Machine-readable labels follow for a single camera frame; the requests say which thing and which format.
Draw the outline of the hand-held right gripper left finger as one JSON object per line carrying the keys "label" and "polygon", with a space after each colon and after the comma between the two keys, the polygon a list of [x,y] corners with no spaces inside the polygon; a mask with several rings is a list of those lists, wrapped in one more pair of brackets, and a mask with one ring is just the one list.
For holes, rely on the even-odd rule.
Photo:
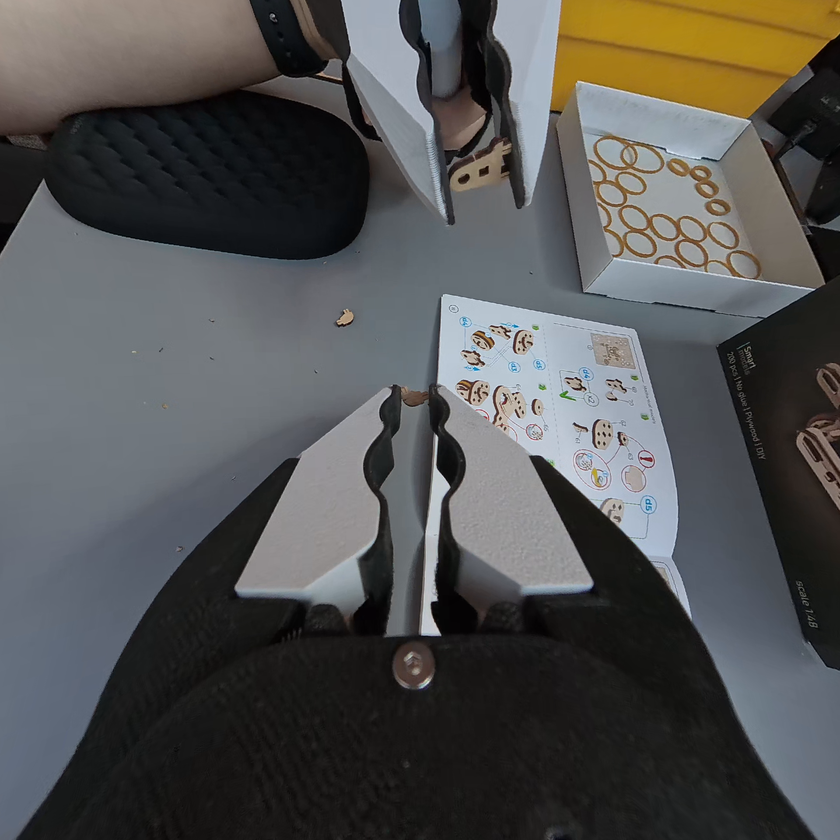
{"label": "hand-held right gripper left finger", "polygon": [[393,545],[382,484],[402,405],[399,385],[384,388],[301,453],[237,595],[329,604],[356,633],[385,632]]}

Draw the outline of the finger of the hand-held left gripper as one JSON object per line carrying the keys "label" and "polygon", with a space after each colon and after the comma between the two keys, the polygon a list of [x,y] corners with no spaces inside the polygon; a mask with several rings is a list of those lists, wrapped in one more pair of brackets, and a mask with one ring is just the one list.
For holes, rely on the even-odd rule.
{"label": "finger of the hand-held left gripper", "polygon": [[507,155],[517,208],[530,204],[542,162],[551,109],[560,1],[461,1],[468,39],[481,58],[476,72],[489,94],[496,137]]}
{"label": "finger of the hand-held left gripper", "polygon": [[415,194],[452,225],[438,128],[418,90],[427,84],[424,58],[403,33],[401,3],[342,1],[342,7],[346,65],[364,111]]}

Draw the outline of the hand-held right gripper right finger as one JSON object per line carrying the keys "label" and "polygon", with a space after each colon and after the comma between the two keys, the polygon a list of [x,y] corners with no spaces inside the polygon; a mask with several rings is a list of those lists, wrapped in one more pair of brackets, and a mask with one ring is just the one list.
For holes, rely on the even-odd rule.
{"label": "hand-held right gripper right finger", "polygon": [[500,602],[588,592],[592,577],[528,452],[448,388],[428,393],[428,635],[469,633]]}

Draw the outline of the slotted wooden model part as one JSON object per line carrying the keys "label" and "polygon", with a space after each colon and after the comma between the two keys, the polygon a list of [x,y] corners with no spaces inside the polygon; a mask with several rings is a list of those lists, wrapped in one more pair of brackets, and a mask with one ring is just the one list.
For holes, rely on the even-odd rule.
{"label": "slotted wooden model part", "polygon": [[448,170],[452,192],[492,186],[509,177],[508,156],[512,143],[507,138],[494,138],[488,146],[453,163]]}

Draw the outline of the person's left forearm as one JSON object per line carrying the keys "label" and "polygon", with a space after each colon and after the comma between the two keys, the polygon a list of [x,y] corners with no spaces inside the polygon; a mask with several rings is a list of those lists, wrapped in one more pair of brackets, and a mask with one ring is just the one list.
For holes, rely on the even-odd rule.
{"label": "person's left forearm", "polygon": [[1,133],[276,77],[248,1],[2,1]]}

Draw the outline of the grey desk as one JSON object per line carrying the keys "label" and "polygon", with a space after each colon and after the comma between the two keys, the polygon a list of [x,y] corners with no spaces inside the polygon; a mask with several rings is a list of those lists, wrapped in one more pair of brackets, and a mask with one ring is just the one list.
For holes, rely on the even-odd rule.
{"label": "grey desk", "polygon": [[723,660],[826,671],[718,361],[749,321],[581,291],[554,123],[531,206],[468,193],[453,228],[373,143],[362,233],[321,261],[114,237],[41,186],[2,256],[3,669],[98,683],[179,559],[282,459],[384,385],[429,384],[450,293],[637,331],[701,632]]}

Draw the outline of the person's left hand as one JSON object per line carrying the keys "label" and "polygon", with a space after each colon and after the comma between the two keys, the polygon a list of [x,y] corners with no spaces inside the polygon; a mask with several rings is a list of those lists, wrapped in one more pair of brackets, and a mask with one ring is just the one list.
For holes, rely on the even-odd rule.
{"label": "person's left hand", "polygon": [[301,32],[322,60],[350,57],[350,41],[341,1],[290,1]]}

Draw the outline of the yellow plastic bin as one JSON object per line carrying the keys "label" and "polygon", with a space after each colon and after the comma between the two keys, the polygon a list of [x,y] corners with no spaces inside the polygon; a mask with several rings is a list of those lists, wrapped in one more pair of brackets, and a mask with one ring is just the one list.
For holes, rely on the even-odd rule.
{"label": "yellow plastic bin", "polygon": [[838,30],[837,1],[563,1],[552,109],[586,81],[747,118]]}

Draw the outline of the white cardboard tray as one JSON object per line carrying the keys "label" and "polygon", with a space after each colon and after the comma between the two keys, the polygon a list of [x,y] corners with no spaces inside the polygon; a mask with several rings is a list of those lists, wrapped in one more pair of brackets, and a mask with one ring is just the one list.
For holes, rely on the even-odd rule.
{"label": "white cardboard tray", "polygon": [[[751,122],[672,101],[578,82],[556,122],[583,291],[763,318],[824,284],[802,227]],[[584,135],[614,134],[714,161],[756,248],[763,277],[749,280],[609,256]]]}

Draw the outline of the white instruction booklet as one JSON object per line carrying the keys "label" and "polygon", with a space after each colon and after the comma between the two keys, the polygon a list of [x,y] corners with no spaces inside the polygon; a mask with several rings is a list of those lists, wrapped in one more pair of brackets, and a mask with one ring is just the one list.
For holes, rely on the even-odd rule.
{"label": "white instruction booklet", "polygon": [[[673,561],[676,480],[636,332],[443,296],[437,383],[544,458],[647,555],[687,612]],[[427,528],[421,633],[427,633]]]}

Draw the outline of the black padded wrist rest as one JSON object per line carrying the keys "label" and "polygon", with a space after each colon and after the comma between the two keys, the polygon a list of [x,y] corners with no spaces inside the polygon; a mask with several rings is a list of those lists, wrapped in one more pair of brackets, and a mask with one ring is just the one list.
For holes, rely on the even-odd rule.
{"label": "black padded wrist rest", "polygon": [[49,143],[45,183],[69,215],[111,234],[315,259],[361,231],[370,168],[336,116],[234,91],[70,117]]}

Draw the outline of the black model kit box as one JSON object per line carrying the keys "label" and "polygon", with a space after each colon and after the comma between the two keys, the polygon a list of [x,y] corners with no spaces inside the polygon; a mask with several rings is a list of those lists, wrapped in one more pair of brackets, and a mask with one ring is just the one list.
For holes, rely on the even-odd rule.
{"label": "black model kit box", "polygon": [[805,640],[839,668],[839,279],[720,343]]}

